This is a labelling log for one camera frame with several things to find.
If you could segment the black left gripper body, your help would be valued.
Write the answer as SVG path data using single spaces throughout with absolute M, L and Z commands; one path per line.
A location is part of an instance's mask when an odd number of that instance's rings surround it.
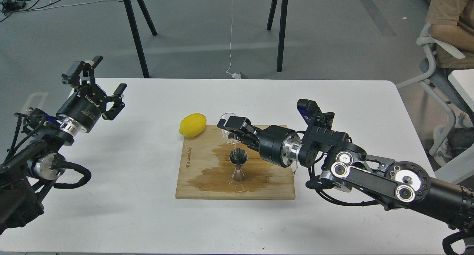
M 74 92 L 56 113 L 59 120 L 71 118 L 78 122 L 84 132 L 90 132 L 105 111 L 100 100 L 106 96 L 100 88 L 83 87 Z

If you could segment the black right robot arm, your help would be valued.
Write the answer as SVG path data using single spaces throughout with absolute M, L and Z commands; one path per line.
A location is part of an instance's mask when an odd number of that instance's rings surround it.
M 315 101 L 300 99 L 297 109 L 307 124 L 303 137 L 277 125 L 261 129 L 239 116 L 221 118 L 217 127 L 267 162 L 306 167 L 306 187 L 330 203 L 381 205 L 386 211 L 406 208 L 446 223 L 457 230 L 443 239 L 447 255 L 455 254 L 453 243 L 473 237 L 472 189 L 430 177 L 414 162 L 367 154 L 346 132 L 332 130 L 334 113 L 322 112 Z

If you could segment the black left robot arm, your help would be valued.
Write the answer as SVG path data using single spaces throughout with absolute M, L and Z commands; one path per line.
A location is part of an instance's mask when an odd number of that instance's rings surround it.
M 96 84 L 94 70 L 102 59 L 76 61 L 62 75 L 73 94 L 56 116 L 38 108 L 15 113 L 14 139 L 0 172 L 2 232 L 42 215 L 42 201 L 52 188 L 76 189 L 91 179 L 88 169 L 66 161 L 59 150 L 71 146 L 78 132 L 90 132 L 100 118 L 115 119 L 125 107 L 126 84 L 119 84 L 111 96 Z

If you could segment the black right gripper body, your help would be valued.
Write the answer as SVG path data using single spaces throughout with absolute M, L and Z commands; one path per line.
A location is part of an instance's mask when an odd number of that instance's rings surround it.
M 257 137 L 255 150 L 260 157 L 274 165 L 289 167 L 296 161 L 296 152 L 301 145 L 301 138 L 291 129 L 277 125 L 265 129 L 253 127 Z

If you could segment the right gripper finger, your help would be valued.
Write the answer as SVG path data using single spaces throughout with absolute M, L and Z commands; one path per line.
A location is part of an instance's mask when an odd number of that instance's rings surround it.
M 217 127 L 231 132 L 231 135 L 256 136 L 257 129 L 251 125 L 246 117 L 231 116 L 228 120 L 220 119 Z
M 242 144 L 246 145 L 249 149 L 254 150 L 256 152 L 259 151 L 260 141 L 256 136 L 239 136 L 239 135 L 230 135 L 230 139 L 237 140 L 237 142 L 241 142 Z

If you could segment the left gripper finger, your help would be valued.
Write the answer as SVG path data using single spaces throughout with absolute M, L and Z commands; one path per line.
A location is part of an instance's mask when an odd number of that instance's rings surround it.
M 123 102 L 123 92 L 127 88 L 127 84 L 119 84 L 117 89 L 114 91 L 112 96 L 105 96 L 102 99 L 102 118 L 104 120 L 114 120 L 117 115 L 124 109 L 125 103 Z M 109 102 L 113 102 L 112 107 L 107 111 L 106 105 Z
M 62 74 L 61 82 L 73 88 L 72 94 L 82 87 L 90 87 L 94 92 L 103 90 L 95 82 L 94 69 L 103 60 L 103 56 L 95 56 L 88 61 L 74 61 L 66 74 Z

